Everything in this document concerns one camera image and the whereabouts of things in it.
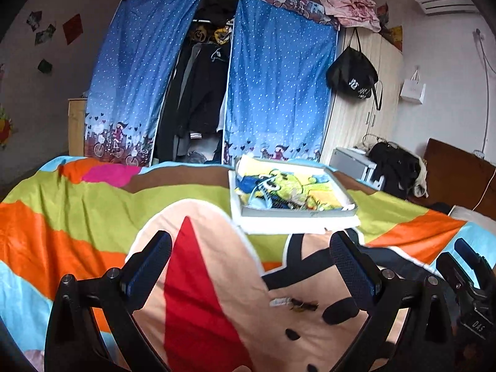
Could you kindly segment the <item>person's left hand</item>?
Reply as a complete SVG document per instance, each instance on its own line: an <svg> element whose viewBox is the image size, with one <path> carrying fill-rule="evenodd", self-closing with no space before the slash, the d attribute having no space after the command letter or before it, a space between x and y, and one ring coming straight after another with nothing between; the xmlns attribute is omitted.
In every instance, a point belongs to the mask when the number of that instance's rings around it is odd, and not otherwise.
<svg viewBox="0 0 496 372"><path fill-rule="evenodd" d="M233 372L251 372L250 368L245 365L241 365L233 370Z"/></svg>

